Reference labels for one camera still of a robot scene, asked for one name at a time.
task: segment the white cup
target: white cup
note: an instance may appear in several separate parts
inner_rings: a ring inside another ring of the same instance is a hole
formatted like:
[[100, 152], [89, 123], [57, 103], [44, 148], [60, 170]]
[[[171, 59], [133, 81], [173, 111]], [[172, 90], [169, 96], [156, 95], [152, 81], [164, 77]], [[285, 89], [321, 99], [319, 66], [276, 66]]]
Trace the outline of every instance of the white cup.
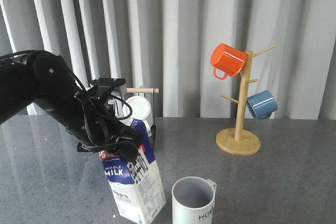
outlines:
[[173, 224], [211, 224], [216, 186], [210, 179], [179, 179], [172, 188]]
[[[131, 117], [134, 119], [142, 120], [146, 126], [147, 132], [151, 133], [151, 127], [153, 125], [153, 116], [152, 116], [152, 108], [150, 102], [141, 96], [133, 96], [126, 100], [132, 108]], [[124, 115], [128, 115], [130, 113], [129, 108], [124, 105], [122, 107], [122, 112]]]

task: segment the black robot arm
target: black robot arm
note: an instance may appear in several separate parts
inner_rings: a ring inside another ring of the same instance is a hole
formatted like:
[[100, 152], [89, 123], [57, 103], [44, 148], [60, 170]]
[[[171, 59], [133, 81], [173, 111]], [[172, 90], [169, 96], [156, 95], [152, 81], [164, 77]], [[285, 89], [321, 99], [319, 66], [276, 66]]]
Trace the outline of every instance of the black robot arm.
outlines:
[[111, 93], [125, 80], [100, 78], [91, 83], [86, 90], [63, 58], [47, 51], [1, 56], [0, 124], [35, 102], [79, 140], [78, 151], [107, 150], [134, 162], [142, 135], [121, 123], [108, 104], [110, 99], [121, 100]]

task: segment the blue mug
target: blue mug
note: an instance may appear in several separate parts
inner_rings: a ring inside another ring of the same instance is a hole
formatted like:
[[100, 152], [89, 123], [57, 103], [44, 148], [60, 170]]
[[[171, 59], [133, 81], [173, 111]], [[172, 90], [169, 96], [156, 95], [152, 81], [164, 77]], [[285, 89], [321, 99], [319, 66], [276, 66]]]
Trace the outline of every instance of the blue mug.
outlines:
[[270, 118], [272, 112], [278, 109], [277, 101], [268, 90], [248, 97], [246, 105], [253, 118], [259, 120]]

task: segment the table surface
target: table surface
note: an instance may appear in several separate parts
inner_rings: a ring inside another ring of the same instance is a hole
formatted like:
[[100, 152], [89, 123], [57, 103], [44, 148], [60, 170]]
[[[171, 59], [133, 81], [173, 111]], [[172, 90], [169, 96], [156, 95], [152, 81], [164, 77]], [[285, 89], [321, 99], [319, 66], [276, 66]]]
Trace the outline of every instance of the table surface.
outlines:
[[[261, 141], [252, 156], [223, 152], [216, 134], [233, 119], [157, 118], [155, 155], [171, 224], [171, 188], [185, 176], [217, 182], [213, 224], [335, 223], [336, 121], [246, 120]], [[0, 223], [132, 223], [119, 216], [98, 154], [50, 116], [0, 126]]]

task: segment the white curtain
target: white curtain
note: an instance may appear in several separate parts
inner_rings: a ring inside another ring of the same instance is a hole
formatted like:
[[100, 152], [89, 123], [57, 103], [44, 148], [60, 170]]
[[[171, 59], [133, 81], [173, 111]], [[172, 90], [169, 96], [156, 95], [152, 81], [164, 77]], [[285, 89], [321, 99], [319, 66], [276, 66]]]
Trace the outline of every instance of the white curtain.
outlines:
[[[156, 116], [235, 116], [239, 77], [218, 80], [220, 43], [275, 49], [255, 58], [249, 95], [268, 89], [275, 118], [336, 119], [335, 0], [0, 0], [0, 54], [62, 55], [83, 84], [156, 87]], [[40, 113], [34, 106], [29, 113]]]

